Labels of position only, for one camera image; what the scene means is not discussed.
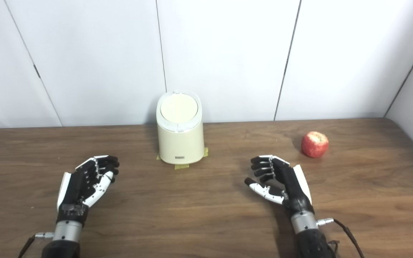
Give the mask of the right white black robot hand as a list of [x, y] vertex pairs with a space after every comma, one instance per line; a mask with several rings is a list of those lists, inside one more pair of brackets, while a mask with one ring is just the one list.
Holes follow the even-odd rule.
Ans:
[[289, 217], [311, 212], [314, 214], [311, 199], [299, 182], [296, 167], [280, 157], [261, 155], [251, 158], [251, 169], [259, 182], [246, 178], [245, 184], [267, 201], [282, 205]]

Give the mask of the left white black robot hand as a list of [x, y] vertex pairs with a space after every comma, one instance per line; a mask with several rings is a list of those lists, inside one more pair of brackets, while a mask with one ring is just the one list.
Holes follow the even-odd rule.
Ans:
[[64, 172], [59, 190], [56, 222], [74, 221], [85, 225], [90, 208], [106, 193], [119, 173], [115, 156], [90, 157], [74, 172]]

